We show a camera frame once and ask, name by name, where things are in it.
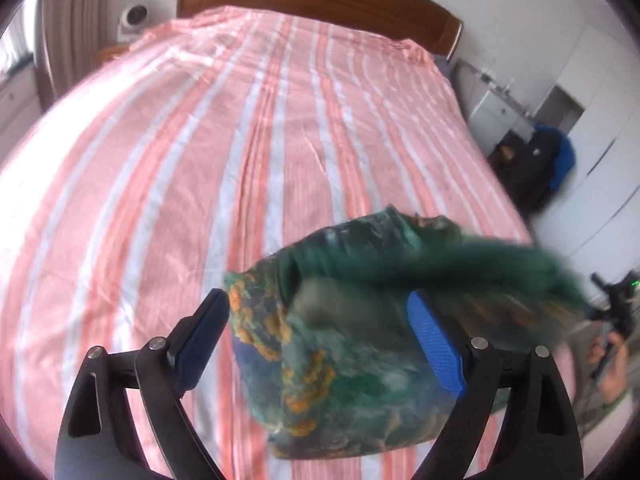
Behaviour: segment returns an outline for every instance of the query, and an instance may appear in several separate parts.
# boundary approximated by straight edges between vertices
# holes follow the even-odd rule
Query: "human hand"
[[[597,322],[596,325],[597,329],[600,330],[601,323]],[[604,403],[611,404],[626,390],[626,362],[629,357],[629,348],[618,332],[609,332],[607,339],[613,346],[618,348],[618,353],[602,376],[598,389],[602,394]],[[605,349],[602,347],[602,336],[598,336],[591,345],[591,352],[587,361],[592,365],[597,364],[604,354]]]

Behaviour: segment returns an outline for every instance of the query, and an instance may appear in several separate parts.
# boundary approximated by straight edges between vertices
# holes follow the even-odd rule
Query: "blue gripper pad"
[[[458,398],[466,391],[462,358],[431,315],[429,307],[416,292],[409,295],[406,310],[409,325],[440,386]]]

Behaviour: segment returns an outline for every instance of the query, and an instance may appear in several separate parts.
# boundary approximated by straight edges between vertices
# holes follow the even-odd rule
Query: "dresser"
[[[458,61],[453,78],[469,131],[484,156],[489,156],[510,130],[524,141],[530,140],[530,114],[507,92],[464,60]]]
[[[0,81],[0,167],[42,115],[33,63]]]

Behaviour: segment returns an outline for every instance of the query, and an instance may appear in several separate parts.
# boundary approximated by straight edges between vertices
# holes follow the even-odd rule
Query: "pink bedsheet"
[[[0,203],[0,413],[49,477],[86,350],[167,334],[226,269],[388,203],[528,240],[423,49],[235,7],[152,30],[62,99],[2,171]],[[405,480],[430,447],[276,460],[238,379],[227,332],[184,401],[229,479]]]

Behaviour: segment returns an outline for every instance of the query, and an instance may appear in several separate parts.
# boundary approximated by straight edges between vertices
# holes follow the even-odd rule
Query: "garment sleeve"
[[[584,475],[589,475],[613,446],[634,412],[630,393],[582,440]]]

